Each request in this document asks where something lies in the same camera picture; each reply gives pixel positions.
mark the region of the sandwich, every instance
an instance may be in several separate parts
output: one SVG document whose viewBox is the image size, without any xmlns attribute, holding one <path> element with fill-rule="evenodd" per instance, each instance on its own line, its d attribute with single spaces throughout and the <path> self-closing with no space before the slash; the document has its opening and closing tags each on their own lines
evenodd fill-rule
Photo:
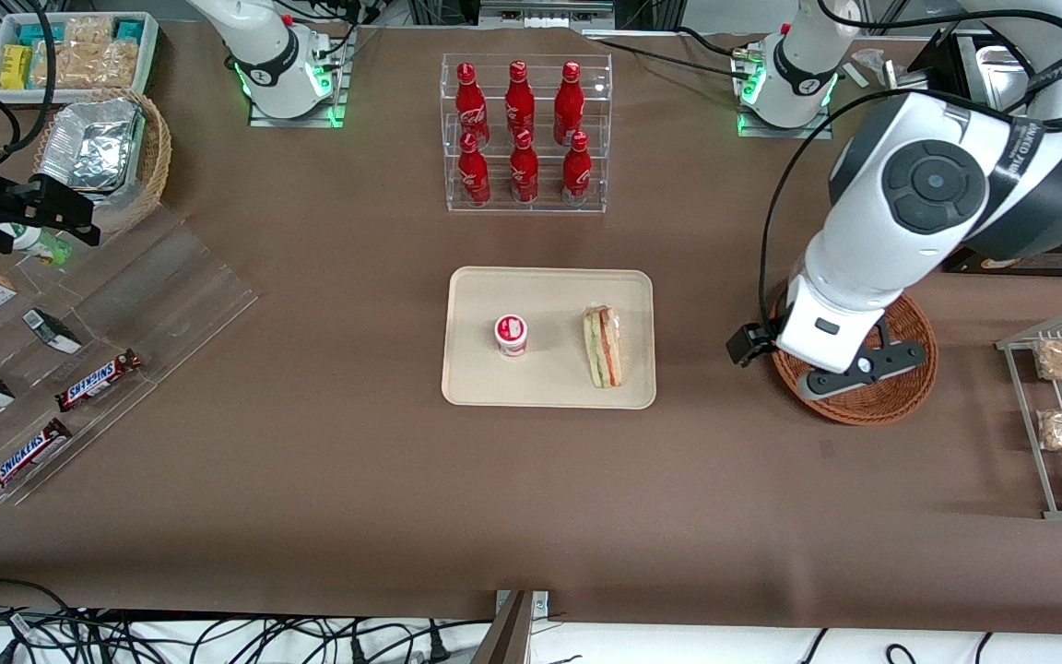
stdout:
<svg viewBox="0 0 1062 664">
<path fill-rule="evenodd" d="M 589 373 L 595 387 L 622 386 L 620 323 L 615 310 L 599 306 L 584 312 L 584 350 L 589 356 Z"/>
</svg>

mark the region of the acrylic bottle rack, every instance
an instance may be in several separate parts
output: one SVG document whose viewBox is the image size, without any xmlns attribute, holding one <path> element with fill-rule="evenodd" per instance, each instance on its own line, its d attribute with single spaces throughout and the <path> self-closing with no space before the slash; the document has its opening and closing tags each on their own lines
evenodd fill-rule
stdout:
<svg viewBox="0 0 1062 664">
<path fill-rule="evenodd" d="M 534 151 L 539 155 L 539 197 L 520 203 L 511 197 L 511 151 L 514 139 L 507 130 L 507 85 L 510 65 L 523 59 L 528 65 L 528 84 L 534 92 Z M 564 63 L 581 65 L 584 119 L 581 130 L 589 135 L 589 192 L 579 207 L 564 205 L 564 155 L 568 148 L 552 137 L 555 122 L 555 91 L 560 88 Z M 461 154 L 461 125 L 457 115 L 457 67 L 475 67 L 478 87 L 485 95 L 485 118 L 490 122 L 490 143 L 481 149 L 490 171 L 490 202 L 473 206 L 461 185 L 458 157 Z M 602 214 L 609 205 L 609 142 L 612 129 L 612 55 L 521 55 L 446 53 L 442 58 L 442 143 L 445 151 L 445 202 L 453 211 L 469 214 Z"/>
</svg>

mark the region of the coca-cola bottle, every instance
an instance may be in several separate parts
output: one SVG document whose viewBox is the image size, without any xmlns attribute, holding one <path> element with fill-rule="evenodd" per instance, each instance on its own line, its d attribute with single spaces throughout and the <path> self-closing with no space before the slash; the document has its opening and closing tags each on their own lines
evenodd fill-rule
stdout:
<svg viewBox="0 0 1062 664">
<path fill-rule="evenodd" d="M 458 65 L 458 118 L 461 131 L 473 134 L 478 139 L 478 148 L 490 143 L 490 125 L 485 124 L 485 95 L 478 87 L 478 75 L 473 71 L 473 65 Z"/>
<path fill-rule="evenodd" d="M 572 132 L 584 118 L 584 91 L 581 89 L 581 65 L 564 63 L 564 81 L 555 92 L 555 142 L 568 146 Z"/>
<path fill-rule="evenodd" d="M 528 85 L 528 64 L 523 59 L 511 63 L 511 85 L 507 88 L 507 126 L 511 136 L 530 131 L 534 138 L 534 92 Z"/>
<path fill-rule="evenodd" d="M 589 171 L 593 157 L 589 156 L 589 136 L 582 131 L 572 134 L 572 149 L 564 155 L 564 190 L 561 197 L 565 206 L 579 207 L 589 192 Z"/>
<path fill-rule="evenodd" d="M 461 135 L 458 169 L 466 203 L 476 207 L 485 205 L 490 201 L 490 173 L 485 169 L 485 157 L 478 151 L 478 138 L 473 134 Z"/>
<path fill-rule="evenodd" d="M 531 148 L 531 132 L 519 131 L 514 135 L 511 152 L 511 197 L 520 203 L 530 203 L 539 197 L 539 155 Z"/>
</svg>

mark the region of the white tray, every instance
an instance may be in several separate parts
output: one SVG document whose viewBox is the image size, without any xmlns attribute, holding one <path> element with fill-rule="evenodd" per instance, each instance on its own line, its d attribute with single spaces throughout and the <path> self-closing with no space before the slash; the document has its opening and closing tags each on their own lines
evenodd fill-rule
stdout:
<svg viewBox="0 0 1062 664">
<path fill-rule="evenodd" d="M 139 95 L 147 91 L 147 83 L 150 80 L 150 68 L 155 62 L 155 45 L 158 42 L 158 21 L 147 12 L 55 12 L 47 14 L 48 22 L 62 24 L 71 17 L 113 17 L 115 21 L 139 20 L 143 22 L 142 44 L 138 46 L 138 67 L 134 72 L 134 83 L 130 89 Z M 38 17 L 35 14 L 7 14 L 0 24 L 0 73 L 3 71 L 3 47 L 7 44 L 16 42 L 18 27 L 21 24 L 37 24 Z M 71 104 L 73 101 L 85 101 L 92 92 L 100 88 L 72 89 L 70 87 L 56 87 L 52 95 L 53 104 Z M 44 100 L 44 88 L 34 87 L 30 89 L 2 89 L 0 88 L 0 101 L 3 104 L 38 104 Z"/>
<path fill-rule="evenodd" d="M 582 316 L 609 305 L 620 316 L 620 388 L 593 387 Z M 528 351 L 498 353 L 494 321 L 527 320 Z M 653 403 L 653 286 L 630 269 L 462 268 L 450 278 L 442 394 L 457 405 L 638 410 Z"/>
</svg>

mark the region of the round wicker basket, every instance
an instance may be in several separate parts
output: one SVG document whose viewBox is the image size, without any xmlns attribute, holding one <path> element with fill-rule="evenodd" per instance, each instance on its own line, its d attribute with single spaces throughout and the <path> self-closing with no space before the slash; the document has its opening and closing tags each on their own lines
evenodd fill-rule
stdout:
<svg viewBox="0 0 1062 664">
<path fill-rule="evenodd" d="M 890 424 L 909 415 L 924 403 L 932 384 L 937 381 L 937 339 L 928 319 L 918 304 L 907 294 L 901 295 L 885 313 L 888 328 L 894 339 L 919 341 L 926 352 L 926 361 L 907 374 L 893 375 L 874 386 L 856 388 L 841 395 L 826 396 L 825 399 L 808 401 L 798 394 L 798 379 L 812 367 L 791 354 L 777 352 L 772 355 L 772 364 L 781 374 L 793 395 L 810 409 L 843 424 Z M 879 331 L 872 328 L 868 333 L 869 347 L 879 345 Z"/>
<path fill-rule="evenodd" d="M 121 97 L 125 100 L 134 101 L 142 106 L 147 126 L 142 134 L 142 151 L 140 151 L 138 171 L 139 189 L 136 198 L 125 206 L 109 205 L 108 201 L 102 202 L 93 210 L 93 223 L 104 233 L 119 233 L 134 226 L 142 219 L 147 218 L 161 199 L 161 192 L 166 187 L 166 176 L 170 172 L 170 130 L 166 126 L 166 120 L 158 113 L 155 102 L 148 97 L 132 91 L 129 88 L 107 88 L 97 89 L 88 97 L 88 101 L 108 101 Z M 51 137 L 53 118 L 48 119 L 47 126 L 38 136 L 38 152 L 35 154 L 35 169 L 44 156 L 44 149 L 47 148 L 47 139 Z"/>
</svg>

